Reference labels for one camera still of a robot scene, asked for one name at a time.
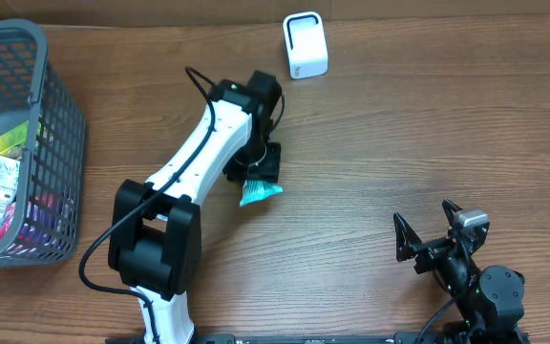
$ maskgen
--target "white box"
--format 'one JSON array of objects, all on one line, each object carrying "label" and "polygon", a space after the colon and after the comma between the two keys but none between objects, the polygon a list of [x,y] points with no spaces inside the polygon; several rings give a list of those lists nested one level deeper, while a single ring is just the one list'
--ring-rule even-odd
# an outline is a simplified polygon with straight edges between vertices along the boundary
[{"label": "white box", "polygon": [[328,70],[324,23],[314,11],[291,14],[284,20],[287,59],[294,79],[322,75]]}]

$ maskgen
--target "wire basket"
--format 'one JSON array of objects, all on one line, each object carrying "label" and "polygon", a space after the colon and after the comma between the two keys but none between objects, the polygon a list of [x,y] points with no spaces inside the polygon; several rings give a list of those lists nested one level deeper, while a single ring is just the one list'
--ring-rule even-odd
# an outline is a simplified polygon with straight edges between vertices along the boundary
[{"label": "wire basket", "polygon": [[87,125],[48,61],[41,29],[0,21],[0,136],[28,121],[11,226],[0,267],[49,264],[76,251]]}]

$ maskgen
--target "wall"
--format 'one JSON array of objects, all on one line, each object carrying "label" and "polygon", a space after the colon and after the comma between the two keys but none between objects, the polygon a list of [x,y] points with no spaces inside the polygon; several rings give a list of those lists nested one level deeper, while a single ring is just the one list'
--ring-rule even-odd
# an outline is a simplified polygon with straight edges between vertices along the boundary
[{"label": "wall", "polygon": [[316,10],[325,20],[550,13],[550,0],[0,0],[0,19],[146,27],[282,22]]}]

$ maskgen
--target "white device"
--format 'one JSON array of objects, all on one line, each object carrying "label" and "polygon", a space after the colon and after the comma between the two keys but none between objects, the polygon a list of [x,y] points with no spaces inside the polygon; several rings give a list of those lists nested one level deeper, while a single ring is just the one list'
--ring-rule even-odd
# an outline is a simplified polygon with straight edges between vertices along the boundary
[{"label": "white device", "polygon": [[322,75],[328,70],[328,49],[320,14],[307,11],[286,17],[284,39],[293,79]]},{"label": "white device", "polygon": [[[164,193],[179,198],[182,195],[190,196],[192,203],[202,206],[209,189],[222,173],[224,166],[233,155],[247,144],[252,131],[252,117],[242,111],[241,106],[224,100],[212,102],[216,113],[215,131],[211,133],[209,141],[202,148],[197,157],[183,171],[177,183],[174,183]],[[154,183],[153,189],[160,189],[171,176],[180,169],[188,157],[194,152],[204,138],[211,120],[209,107],[201,122],[192,132],[180,151],[166,163],[159,172],[150,176],[146,182]],[[167,217],[158,215],[158,218],[167,221]],[[146,295],[152,302],[157,332],[160,344],[188,344],[195,331],[195,325],[188,314],[186,293],[175,295],[170,301],[163,300],[160,294],[136,287],[133,291]],[[150,314],[143,307],[139,299],[143,322],[145,323],[145,343],[153,343],[154,335],[150,324]]]}]

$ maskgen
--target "wooden table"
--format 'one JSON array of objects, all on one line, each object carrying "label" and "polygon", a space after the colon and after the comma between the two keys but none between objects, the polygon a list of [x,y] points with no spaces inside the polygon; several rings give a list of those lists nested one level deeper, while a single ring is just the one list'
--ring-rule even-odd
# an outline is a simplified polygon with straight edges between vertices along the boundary
[{"label": "wooden table", "polygon": [[[328,73],[294,82],[280,25],[49,32],[91,129],[79,251],[108,227],[122,181],[144,181],[196,125],[204,103],[183,66],[239,82],[260,69],[286,93],[274,134],[285,192],[239,208],[240,188],[216,182],[189,291],[201,333],[418,331],[447,296],[413,262],[396,263],[391,215],[440,237],[448,197],[488,211],[475,260],[525,274],[520,326],[550,342],[550,15],[326,29]],[[84,287],[80,255],[0,270],[0,343],[141,333],[137,300]],[[121,287],[106,256],[107,245],[89,275]]]}]

